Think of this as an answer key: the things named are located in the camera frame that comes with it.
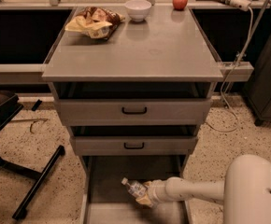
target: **black chair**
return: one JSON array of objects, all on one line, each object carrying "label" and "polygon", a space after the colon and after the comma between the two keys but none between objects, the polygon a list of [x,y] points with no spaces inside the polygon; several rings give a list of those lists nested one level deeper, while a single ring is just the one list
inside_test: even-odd
[{"label": "black chair", "polygon": [[[5,99],[0,97],[0,131],[23,109],[23,105],[17,102],[18,96],[15,93],[12,93],[10,91],[0,91],[0,96],[2,94],[3,96],[5,95],[6,97]],[[37,190],[43,183],[50,169],[61,155],[64,155],[64,147],[58,146],[58,148],[56,149],[56,151],[50,158],[50,161],[47,163],[42,172],[38,172],[15,163],[5,161],[0,157],[1,168],[4,168],[18,175],[23,175],[28,178],[32,178],[35,181],[34,185],[26,194],[25,198],[19,205],[18,209],[15,211],[12,218],[19,220],[24,219],[26,217],[27,205],[29,204],[29,202],[32,201],[33,197],[35,196]]]}]

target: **bowl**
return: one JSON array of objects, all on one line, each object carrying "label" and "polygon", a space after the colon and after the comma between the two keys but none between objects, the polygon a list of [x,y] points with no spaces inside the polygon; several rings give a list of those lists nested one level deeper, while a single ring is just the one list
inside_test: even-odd
[{"label": "bowl", "polygon": [[146,0],[130,0],[124,6],[133,21],[145,20],[151,9],[151,3]]}]

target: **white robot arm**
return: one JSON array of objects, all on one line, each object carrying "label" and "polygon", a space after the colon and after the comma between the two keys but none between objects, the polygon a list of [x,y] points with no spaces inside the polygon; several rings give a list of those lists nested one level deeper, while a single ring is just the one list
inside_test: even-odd
[{"label": "white robot arm", "polygon": [[171,177],[146,185],[145,195],[136,201],[150,207],[197,198],[223,204],[224,224],[271,224],[271,163],[258,156],[237,157],[225,181],[193,183]]}]

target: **apple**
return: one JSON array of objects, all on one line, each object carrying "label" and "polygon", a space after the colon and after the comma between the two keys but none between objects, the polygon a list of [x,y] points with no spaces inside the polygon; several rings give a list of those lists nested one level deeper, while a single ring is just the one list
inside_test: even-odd
[{"label": "apple", "polygon": [[173,7],[176,10],[183,10],[188,4],[188,0],[173,0]]}]

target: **terrazzo floor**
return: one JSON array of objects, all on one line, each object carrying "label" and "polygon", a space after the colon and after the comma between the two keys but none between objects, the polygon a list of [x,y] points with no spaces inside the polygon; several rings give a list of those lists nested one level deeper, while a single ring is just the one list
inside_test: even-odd
[{"label": "terrazzo floor", "polygon": [[[229,101],[239,118],[238,128],[222,133],[202,125],[199,141],[190,156],[185,176],[191,181],[223,180],[228,165],[242,154],[256,154],[271,161],[271,121],[255,127],[252,112],[240,96]],[[0,169],[0,223],[71,224],[79,223],[85,174],[69,145],[69,135],[62,126],[51,102],[44,102],[36,112],[32,103],[23,101],[24,109],[15,119],[49,119],[38,122],[30,133],[31,122],[9,123],[0,132],[0,155],[26,167],[42,171],[55,149],[62,144],[65,155],[52,168],[43,187],[29,204],[25,220],[11,218],[21,200],[33,185],[25,177]],[[235,117],[227,112],[221,101],[214,99],[207,122],[217,129],[235,126]],[[222,206],[191,200],[194,224],[221,224]]]}]

